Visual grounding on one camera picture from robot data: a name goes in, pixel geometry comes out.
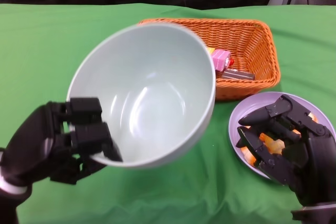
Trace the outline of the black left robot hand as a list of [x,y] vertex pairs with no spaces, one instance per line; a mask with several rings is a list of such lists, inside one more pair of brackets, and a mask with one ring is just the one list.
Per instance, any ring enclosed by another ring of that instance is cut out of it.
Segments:
[[45,178],[76,184],[103,169],[90,157],[103,153],[121,162],[98,98],[71,98],[39,106],[4,149],[1,173],[8,183],[28,186]]

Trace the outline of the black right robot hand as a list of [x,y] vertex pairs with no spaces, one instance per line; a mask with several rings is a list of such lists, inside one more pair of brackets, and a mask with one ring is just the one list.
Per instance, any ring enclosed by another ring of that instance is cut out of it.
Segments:
[[248,148],[255,167],[287,185],[303,206],[335,202],[335,139],[309,113],[283,94],[243,116],[237,128],[237,146]]

